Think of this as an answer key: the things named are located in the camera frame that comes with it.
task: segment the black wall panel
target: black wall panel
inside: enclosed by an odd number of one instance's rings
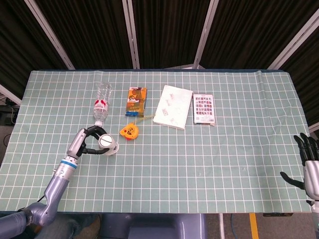
[[[319,1],[219,1],[200,65],[267,69],[319,8]]]
[[[319,122],[319,28],[280,69],[290,73],[308,125]]]
[[[140,67],[192,64],[209,0],[133,0]]]
[[[37,0],[76,69],[132,68],[121,0]]]
[[[22,99],[30,72],[66,69],[23,0],[0,4],[0,84]]]

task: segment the grid mat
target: grid mat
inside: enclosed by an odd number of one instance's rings
[[[288,73],[33,71],[0,169],[0,211],[43,195],[52,170],[83,127],[94,124],[96,86],[114,89],[104,129],[118,141],[113,156],[83,155],[59,204],[68,212],[243,213],[309,211],[306,194],[284,182],[302,180],[293,135],[308,132]],[[186,129],[138,124],[118,132],[130,86],[147,87],[146,115],[155,114],[164,85],[213,94],[216,126]],[[87,141],[88,145],[96,140]]]

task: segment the notebook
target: notebook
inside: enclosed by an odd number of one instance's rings
[[[193,91],[165,85],[153,121],[185,129]]]

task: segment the orange package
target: orange package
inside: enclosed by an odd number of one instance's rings
[[[130,87],[125,115],[144,117],[146,96],[146,88]]]

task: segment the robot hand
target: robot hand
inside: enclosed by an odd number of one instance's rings
[[[284,172],[280,172],[280,175],[287,183],[305,190],[306,194],[314,200],[306,200],[306,202],[311,206],[316,238],[319,239],[319,141],[307,137],[304,133],[300,136],[301,138],[295,135],[294,139],[298,144],[304,167],[304,182],[294,180]]]
[[[79,157],[83,153],[104,154],[108,151],[116,151],[117,146],[111,143],[108,144],[109,147],[105,146],[101,150],[86,148],[85,139],[87,137],[93,136],[100,143],[101,138],[106,134],[105,130],[98,126],[81,129],[67,150],[67,156],[61,160],[58,168],[54,170],[55,173],[44,191],[46,205],[39,202],[39,200],[26,208],[20,209],[17,213],[0,218],[0,238],[8,239],[17,236],[31,223],[39,226],[51,224],[55,219],[59,202],[69,183],[69,179],[77,168]]]

